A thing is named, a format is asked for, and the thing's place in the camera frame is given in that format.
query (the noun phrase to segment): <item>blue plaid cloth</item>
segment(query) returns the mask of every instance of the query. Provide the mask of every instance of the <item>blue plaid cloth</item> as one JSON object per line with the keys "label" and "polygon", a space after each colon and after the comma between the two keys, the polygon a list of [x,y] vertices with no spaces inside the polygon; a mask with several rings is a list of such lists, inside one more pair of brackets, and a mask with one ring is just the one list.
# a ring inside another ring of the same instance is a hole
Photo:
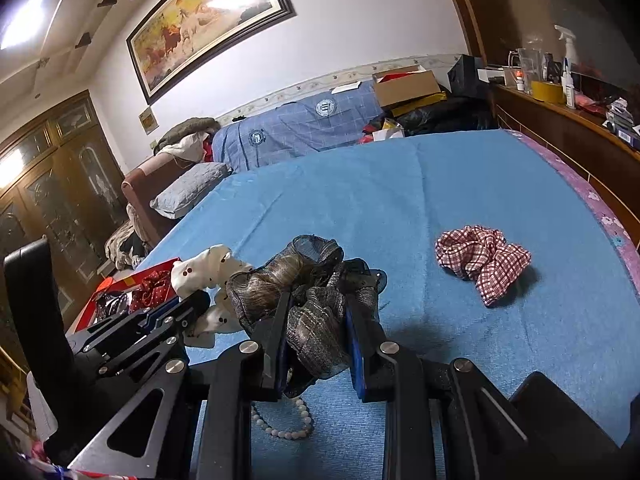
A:
{"label": "blue plaid cloth", "polygon": [[335,95],[322,92],[225,126],[213,139],[214,160],[239,173],[349,146],[380,113],[371,81]]}

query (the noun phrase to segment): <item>blue blanket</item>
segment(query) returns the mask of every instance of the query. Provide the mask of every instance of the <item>blue blanket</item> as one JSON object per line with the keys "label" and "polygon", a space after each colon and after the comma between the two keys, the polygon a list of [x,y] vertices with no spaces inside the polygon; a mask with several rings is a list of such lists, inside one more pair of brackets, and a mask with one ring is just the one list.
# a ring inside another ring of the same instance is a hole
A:
{"label": "blue blanket", "polygon": [[[500,229],[532,253],[499,308],[435,260],[436,238],[465,224]],[[441,362],[467,356],[507,396],[540,370],[624,440],[640,391],[636,291],[584,202],[517,139],[501,130],[394,139],[236,174],[144,266],[218,243],[258,266],[299,234],[335,238],[347,258],[386,271],[380,319],[390,339]],[[245,338],[219,336],[213,350],[190,349],[191,362]],[[255,477],[380,478],[384,406],[361,404],[348,372],[303,397],[316,431],[288,442],[254,428]],[[299,427],[290,402],[259,409],[277,428]]]}
{"label": "blue blanket", "polygon": [[239,173],[349,146],[380,113],[371,81],[335,95],[321,92],[225,126],[213,138],[214,160]]}

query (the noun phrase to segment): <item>sofa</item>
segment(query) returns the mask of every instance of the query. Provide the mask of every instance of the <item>sofa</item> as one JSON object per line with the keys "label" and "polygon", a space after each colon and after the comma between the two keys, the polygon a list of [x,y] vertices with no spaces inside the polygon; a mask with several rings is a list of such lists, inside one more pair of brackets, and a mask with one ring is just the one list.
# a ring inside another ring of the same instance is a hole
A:
{"label": "sofa", "polygon": [[144,231],[143,241],[151,247],[155,247],[178,220],[158,214],[149,206],[149,202],[194,164],[169,153],[158,153],[124,178],[122,193],[138,215],[141,231]]}

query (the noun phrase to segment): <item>ceiling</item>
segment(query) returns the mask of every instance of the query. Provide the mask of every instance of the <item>ceiling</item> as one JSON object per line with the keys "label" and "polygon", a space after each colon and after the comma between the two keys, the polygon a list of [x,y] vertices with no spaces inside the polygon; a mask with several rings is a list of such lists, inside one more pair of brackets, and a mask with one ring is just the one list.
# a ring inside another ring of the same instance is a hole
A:
{"label": "ceiling", "polygon": [[[99,7],[103,0],[43,0],[45,17],[37,34],[0,50],[0,113],[6,118],[67,79],[88,81],[143,1],[117,0]],[[76,47],[85,33],[91,43]]]}

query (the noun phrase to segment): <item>bed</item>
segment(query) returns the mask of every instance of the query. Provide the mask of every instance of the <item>bed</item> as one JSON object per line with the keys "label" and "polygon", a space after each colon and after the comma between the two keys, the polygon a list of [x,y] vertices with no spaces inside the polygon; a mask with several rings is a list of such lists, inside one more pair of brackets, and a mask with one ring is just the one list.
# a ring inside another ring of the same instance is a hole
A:
{"label": "bed", "polygon": [[[532,253],[497,308],[435,261],[440,233],[465,224],[498,228]],[[629,402],[640,392],[640,258],[589,184],[545,148],[505,130],[455,132],[243,171],[143,266],[218,243],[260,265],[299,234],[335,238],[347,258],[386,271],[380,320],[392,340],[441,362],[467,356],[507,396],[540,370],[618,444],[626,437]],[[189,349],[191,363],[244,339],[219,335],[213,349]],[[348,372],[304,397],[314,434],[290,442],[253,428],[255,477],[380,478],[384,406],[361,404]],[[288,402],[259,409],[274,426],[299,424]]]}

